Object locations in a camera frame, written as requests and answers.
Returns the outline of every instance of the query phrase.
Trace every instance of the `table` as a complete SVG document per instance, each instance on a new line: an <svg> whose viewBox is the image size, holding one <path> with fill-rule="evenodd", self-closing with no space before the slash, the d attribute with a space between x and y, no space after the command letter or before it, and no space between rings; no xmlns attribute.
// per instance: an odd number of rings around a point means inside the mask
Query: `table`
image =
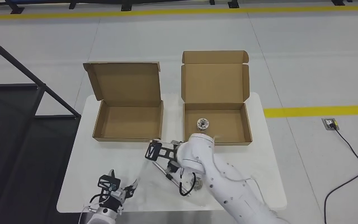
<svg viewBox="0 0 358 224"><path fill-rule="evenodd" d="M179 94L162 94L164 101L162 140L182 140L182 100ZM273 210L285 209L286 195L272 147L259 96L251 92L246 100L253 142L249 146L217 146L215 153L238 168L244 176L254 177L263 197ZM100 193L98 178L115 170L121 186L141 176L134 196L124 204L124 212L222 210L223 207L203 188L190 199L146 161L147 143L98 142L92 138L100 102L87 98L76 140L57 203L62 213L81 212L91 197ZM249 183L260 198L254 181Z"/></svg>

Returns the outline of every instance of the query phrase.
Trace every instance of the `open cardboard box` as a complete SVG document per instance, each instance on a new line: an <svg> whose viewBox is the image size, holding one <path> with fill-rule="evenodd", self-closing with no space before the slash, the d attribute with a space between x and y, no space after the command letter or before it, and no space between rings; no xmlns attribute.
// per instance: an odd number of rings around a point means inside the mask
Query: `open cardboard box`
<svg viewBox="0 0 358 224"><path fill-rule="evenodd" d="M96 99L101 100L93 138L110 142L161 138L159 63L88 62L83 66Z"/></svg>
<svg viewBox="0 0 358 224"><path fill-rule="evenodd" d="M182 99L184 141L193 133L215 137L216 145L252 142L245 105L249 98L248 54L243 50L184 52ZM199 131L197 120L209 127Z"/></svg>

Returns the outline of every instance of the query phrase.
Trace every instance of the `box flap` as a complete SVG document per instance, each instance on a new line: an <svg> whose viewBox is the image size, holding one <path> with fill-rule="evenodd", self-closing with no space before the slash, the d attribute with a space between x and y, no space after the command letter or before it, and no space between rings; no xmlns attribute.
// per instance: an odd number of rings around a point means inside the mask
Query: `box flap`
<svg viewBox="0 0 358 224"><path fill-rule="evenodd" d="M238 103L250 95L245 51L184 52L182 98L186 103Z"/></svg>
<svg viewBox="0 0 358 224"><path fill-rule="evenodd" d="M213 50L183 52L183 64L242 64L248 63L244 50Z"/></svg>
<svg viewBox="0 0 358 224"><path fill-rule="evenodd" d="M88 62L83 66L97 100L132 105L161 101L158 62Z"/></svg>

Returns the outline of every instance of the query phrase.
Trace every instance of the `yellow tape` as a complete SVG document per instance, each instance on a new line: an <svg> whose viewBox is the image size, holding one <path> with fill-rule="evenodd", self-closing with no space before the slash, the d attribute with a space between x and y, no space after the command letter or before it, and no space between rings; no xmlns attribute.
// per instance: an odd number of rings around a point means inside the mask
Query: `yellow tape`
<svg viewBox="0 0 358 224"><path fill-rule="evenodd" d="M269 8L203 8L203 9L172 9L146 10L129 12L69 12L41 14L0 15L0 20L41 19L41 18L89 18L89 17L123 17L151 15L187 15L187 14L227 14L227 13L279 13L279 12L327 12L327 11L358 11L358 6L312 6L312 7L269 7Z"/></svg>
<svg viewBox="0 0 358 224"><path fill-rule="evenodd" d="M358 115L358 106L314 106L307 108L268 108L266 118L286 118L293 116L341 116Z"/></svg>

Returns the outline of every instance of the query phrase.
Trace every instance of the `electrical socket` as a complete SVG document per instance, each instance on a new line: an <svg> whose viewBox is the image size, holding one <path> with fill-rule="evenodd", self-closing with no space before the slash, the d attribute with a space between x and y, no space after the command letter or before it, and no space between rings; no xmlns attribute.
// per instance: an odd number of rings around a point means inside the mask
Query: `electrical socket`
<svg viewBox="0 0 358 224"><path fill-rule="evenodd" d="M336 128L337 130L339 130L340 128L338 127L338 123L336 122L336 120L334 118L322 118L322 122L324 124L324 127L326 128L326 130L335 130L334 128L331 128L329 125L332 123L336 124Z"/></svg>

